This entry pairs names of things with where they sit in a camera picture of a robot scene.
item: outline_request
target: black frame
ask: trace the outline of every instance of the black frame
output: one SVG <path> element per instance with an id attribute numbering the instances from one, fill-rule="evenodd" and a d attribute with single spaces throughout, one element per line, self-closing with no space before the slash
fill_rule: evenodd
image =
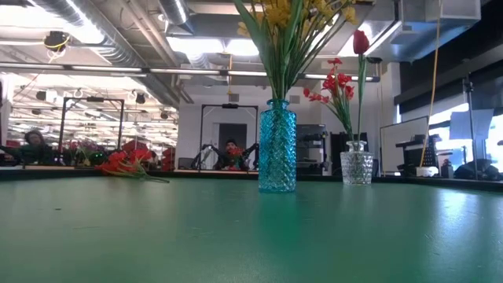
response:
<path id="1" fill-rule="evenodd" d="M 58 143 L 58 154 L 57 156 L 57 162 L 59 163 L 61 161 L 61 150 L 63 149 L 63 131 L 64 131 L 64 119 L 66 117 L 66 112 L 72 107 L 66 109 L 66 102 L 69 100 L 75 101 L 75 103 L 78 103 L 84 98 L 74 98 L 74 97 L 64 97 L 63 98 L 63 110 L 61 111 L 61 127 L 60 127 L 60 139 Z M 124 100 L 123 99 L 117 99 L 117 98 L 102 98 L 102 97 L 88 97 L 86 98 L 87 101 L 89 102 L 105 102 L 105 101 L 118 101 L 120 102 L 120 120 L 119 120 L 119 140 L 117 142 L 117 149 L 120 149 L 120 141 L 122 140 L 123 137 L 123 118 L 124 118 Z"/>
<path id="2" fill-rule="evenodd" d="M 257 105 L 235 105 L 235 104 L 221 104 L 221 105 L 201 105 L 201 120 L 200 120 L 200 130 L 199 130 L 199 150 L 203 147 L 203 117 L 204 109 L 206 107 L 221 107 L 223 109 L 238 109 L 238 108 L 253 108 L 255 110 L 255 142 L 257 142 L 257 131 L 259 130 L 259 106 Z M 197 164 L 197 171 L 201 172 L 201 159 Z"/>

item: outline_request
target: man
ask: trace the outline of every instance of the man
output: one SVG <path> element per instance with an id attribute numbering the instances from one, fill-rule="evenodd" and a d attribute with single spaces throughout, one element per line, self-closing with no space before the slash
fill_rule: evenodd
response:
<path id="1" fill-rule="evenodd" d="M 24 140 L 27 145 L 21 146 L 19 149 L 0 147 L 1 150 L 14 156 L 17 160 L 23 160 L 24 164 L 43 164 L 53 165 L 54 155 L 50 146 L 46 145 L 44 137 L 37 130 L 32 130 L 24 135 Z"/>
<path id="2" fill-rule="evenodd" d="M 218 154 L 217 163 L 213 166 L 215 170 L 240 170 L 240 171 L 248 171 L 250 168 L 245 163 L 245 160 L 248 158 L 250 153 L 257 149 L 259 144 L 252 145 L 249 149 L 241 150 L 236 141 L 233 138 L 230 138 L 226 142 L 226 152 L 222 153 L 214 146 L 211 147 L 213 151 Z"/>

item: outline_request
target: vase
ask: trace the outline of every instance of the vase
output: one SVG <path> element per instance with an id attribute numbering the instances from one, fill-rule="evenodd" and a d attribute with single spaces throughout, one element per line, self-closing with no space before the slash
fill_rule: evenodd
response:
<path id="1" fill-rule="evenodd" d="M 369 185 L 372 182 L 373 154 L 364 151 L 366 141 L 349 141 L 349 151 L 340 153 L 343 182 L 346 185 Z"/>
<path id="2" fill-rule="evenodd" d="M 288 101 L 269 100 L 260 114 L 259 191 L 290 193 L 296 190 L 296 114 Z"/>

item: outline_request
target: green tabletop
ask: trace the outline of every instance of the green tabletop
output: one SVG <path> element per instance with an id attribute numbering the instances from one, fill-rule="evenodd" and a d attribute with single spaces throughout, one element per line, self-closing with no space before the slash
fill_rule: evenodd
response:
<path id="1" fill-rule="evenodd" d="M 0 182 L 0 282 L 503 282 L 503 194 L 407 184 Z"/>

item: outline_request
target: metal pole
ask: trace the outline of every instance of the metal pole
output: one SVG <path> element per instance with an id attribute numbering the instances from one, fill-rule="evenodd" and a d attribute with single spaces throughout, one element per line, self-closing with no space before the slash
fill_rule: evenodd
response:
<path id="1" fill-rule="evenodd" d="M 470 133 L 472 135 L 472 151 L 473 151 L 473 165 L 475 168 L 475 180 L 479 180 L 479 170 L 477 168 L 477 144 L 475 142 L 473 130 L 473 107 L 472 107 L 472 91 L 473 83 L 470 81 L 470 75 L 466 75 L 463 79 L 463 91 L 468 95 L 468 110 L 470 112 Z"/>
<path id="2" fill-rule="evenodd" d="M 63 153 L 63 131 L 64 131 L 64 118 L 66 116 L 66 101 L 70 98 L 63 97 L 63 110 L 61 111 L 61 127 L 60 127 L 60 140 L 57 146 L 57 163 L 61 162 L 61 154 Z"/>
<path id="3" fill-rule="evenodd" d="M 204 114 L 204 108 L 206 108 L 206 105 L 201 105 L 201 125 L 200 125 L 200 130 L 199 130 L 199 149 L 198 152 L 200 153 L 201 148 L 203 147 L 203 114 Z M 198 172 L 201 172 L 201 158 L 199 157 L 199 164 L 197 165 Z"/>
<path id="4" fill-rule="evenodd" d="M 120 121 L 119 121 L 119 141 L 117 142 L 117 149 L 120 149 L 120 142 L 123 139 L 123 118 L 124 118 L 124 100 L 120 100 Z"/>

